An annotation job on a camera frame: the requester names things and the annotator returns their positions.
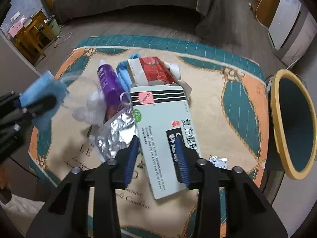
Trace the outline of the white air purifier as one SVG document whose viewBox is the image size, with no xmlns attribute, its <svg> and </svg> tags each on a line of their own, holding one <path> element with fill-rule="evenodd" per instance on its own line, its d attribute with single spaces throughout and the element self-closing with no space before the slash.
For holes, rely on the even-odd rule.
<svg viewBox="0 0 317 238">
<path fill-rule="evenodd" d="M 274 55 L 293 67 L 316 36 L 316 21 L 301 0 L 280 0 L 269 27 Z"/>
</svg>

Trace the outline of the small green waste bin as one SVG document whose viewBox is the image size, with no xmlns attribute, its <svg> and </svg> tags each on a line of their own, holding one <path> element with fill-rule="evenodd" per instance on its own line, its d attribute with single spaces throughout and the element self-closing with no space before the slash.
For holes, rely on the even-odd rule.
<svg viewBox="0 0 317 238">
<path fill-rule="evenodd" d="M 59 27 L 54 14 L 44 20 L 44 23 L 51 29 L 54 36 L 58 36 L 60 34 L 61 28 Z"/>
</svg>

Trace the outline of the wooden tv cabinet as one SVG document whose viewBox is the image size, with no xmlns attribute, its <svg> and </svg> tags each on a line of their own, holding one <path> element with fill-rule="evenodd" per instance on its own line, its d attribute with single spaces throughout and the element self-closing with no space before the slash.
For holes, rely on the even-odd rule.
<svg viewBox="0 0 317 238">
<path fill-rule="evenodd" d="M 269 28 L 280 0 L 252 0 L 251 11 L 254 19 Z"/>
</svg>

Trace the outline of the red white carton box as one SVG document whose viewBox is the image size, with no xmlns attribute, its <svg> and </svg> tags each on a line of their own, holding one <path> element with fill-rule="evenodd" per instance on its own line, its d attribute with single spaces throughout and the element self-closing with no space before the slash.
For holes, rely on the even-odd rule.
<svg viewBox="0 0 317 238">
<path fill-rule="evenodd" d="M 189 100 L 192 88 L 182 79 L 180 67 L 158 57 L 142 57 L 127 60 L 128 89 L 135 86 L 178 85 L 183 88 Z"/>
</svg>

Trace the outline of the small white sachet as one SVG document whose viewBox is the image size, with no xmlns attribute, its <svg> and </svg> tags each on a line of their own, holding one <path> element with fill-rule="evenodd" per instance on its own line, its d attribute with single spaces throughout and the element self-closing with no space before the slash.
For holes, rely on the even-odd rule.
<svg viewBox="0 0 317 238">
<path fill-rule="evenodd" d="M 210 155 L 209 162 L 217 168 L 227 169 L 228 159 L 224 157 L 217 157 L 215 155 Z"/>
</svg>

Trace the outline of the purple spray bottle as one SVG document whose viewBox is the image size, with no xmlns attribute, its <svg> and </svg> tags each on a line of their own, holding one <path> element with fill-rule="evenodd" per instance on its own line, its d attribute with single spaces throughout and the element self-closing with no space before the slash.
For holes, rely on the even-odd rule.
<svg viewBox="0 0 317 238">
<path fill-rule="evenodd" d="M 113 67 L 105 60 L 100 60 L 97 75 L 106 103 L 105 120 L 108 121 L 123 107 L 130 105 L 130 97 L 119 82 Z"/>
</svg>

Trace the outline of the white green medicine box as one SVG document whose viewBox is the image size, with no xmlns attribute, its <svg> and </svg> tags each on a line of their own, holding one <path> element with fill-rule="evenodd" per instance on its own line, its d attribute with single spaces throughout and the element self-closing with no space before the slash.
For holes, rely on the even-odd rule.
<svg viewBox="0 0 317 238">
<path fill-rule="evenodd" d="M 201 150 L 184 89 L 178 85 L 136 86 L 130 97 L 154 198 L 185 190 L 176 149 L 185 146 L 197 155 Z"/>
</svg>

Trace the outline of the wooden nightstand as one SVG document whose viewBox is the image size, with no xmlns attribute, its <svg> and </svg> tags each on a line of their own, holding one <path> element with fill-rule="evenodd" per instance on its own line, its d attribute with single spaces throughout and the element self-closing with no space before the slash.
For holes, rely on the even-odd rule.
<svg viewBox="0 0 317 238">
<path fill-rule="evenodd" d="M 53 30 L 46 24 L 47 17 L 42 10 L 25 19 L 14 37 L 14 46 L 33 66 L 45 57 L 47 45 L 56 38 Z"/>
</svg>

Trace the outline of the white crumpled tissue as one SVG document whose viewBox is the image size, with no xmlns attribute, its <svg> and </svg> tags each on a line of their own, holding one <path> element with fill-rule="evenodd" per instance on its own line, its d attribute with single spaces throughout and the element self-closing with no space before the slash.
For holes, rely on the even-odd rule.
<svg viewBox="0 0 317 238">
<path fill-rule="evenodd" d="M 72 116 L 75 120 L 90 125 L 101 127 L 106 115 L 106 102 L 100 90 L 94 91 L 86 99 L 86 105 L 73 110 Z"/>
</svg>

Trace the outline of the patterned teal orange rug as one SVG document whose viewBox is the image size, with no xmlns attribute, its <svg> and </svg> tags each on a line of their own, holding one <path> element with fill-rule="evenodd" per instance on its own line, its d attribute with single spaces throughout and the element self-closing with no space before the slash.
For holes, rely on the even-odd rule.
<svg viewBox="0 0 317 238">
<path fill-rule="evenodd" d="M 228 169 L 241 166 L 260 187 L 268 151 L 269 116 L 265 77 L 260 66 L 246 58 L 211 46 L 156 36 L 115 35 L 82 40 L 55 75 L 74 74 L 70 95 L 85 104 L 97 81 L 99 61 L 113 67 L 132 54 L 158 57 L 180 68 L 191 88 L 190 110 L 201 155 L 228 159 Z M 83 170 L 101 163 L 88 141 L 89 126 L 79 123 L 61 106 L 46 131 L 33 129 L 30 168 L 55 187 L 72 167 Z M 132 182 L 116 191 L 122 237 L 191 237 L 197 191 L 183 191 L 155 200 L 139 154 Z"/>
</svg>

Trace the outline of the silver foil packet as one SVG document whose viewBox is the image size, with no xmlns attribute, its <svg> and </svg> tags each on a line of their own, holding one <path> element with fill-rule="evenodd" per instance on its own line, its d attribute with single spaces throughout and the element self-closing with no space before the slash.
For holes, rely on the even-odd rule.
<svg viewBox="0 0 317 238">
<path fill-rule="evenodd" d="M 138 136 L 132 107 L 125 107 L 102 127 L 91 131 L 89 140 L 102 163 L 115 158 L 119 150 L 127 148 Z"/>
</svg>

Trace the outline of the blue rubber glove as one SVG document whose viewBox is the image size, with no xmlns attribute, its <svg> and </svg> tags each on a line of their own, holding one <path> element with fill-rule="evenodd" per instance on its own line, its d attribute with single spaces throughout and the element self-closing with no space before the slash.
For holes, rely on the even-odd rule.
<svg viewBox="0 0 317 238">
<path fill-rule="evenodd" d="M 131 77 L 128 72 L 130 66 L 128 65 L 128 61 L 121 61 L 117 64 L 116 74 L 119 80 L 119 83 L 123 87 L 124 91 L 130 93 L 130 89 L 134 84 L 134 79 Z"/>
</svg>

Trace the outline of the yellow rimmed teal trash bin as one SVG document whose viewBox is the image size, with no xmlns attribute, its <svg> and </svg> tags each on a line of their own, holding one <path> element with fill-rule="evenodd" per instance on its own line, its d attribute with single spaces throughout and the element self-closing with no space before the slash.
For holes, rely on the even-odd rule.
<svg viewBox="0 0 317 238">
<path fill-rule="evenodd" d="M 316 112 L 303 82 L 279 70 L 268 85 L 269 143 L 266 165 L 288 178 L 304 179 L 316 157 Z"/>
</svg>

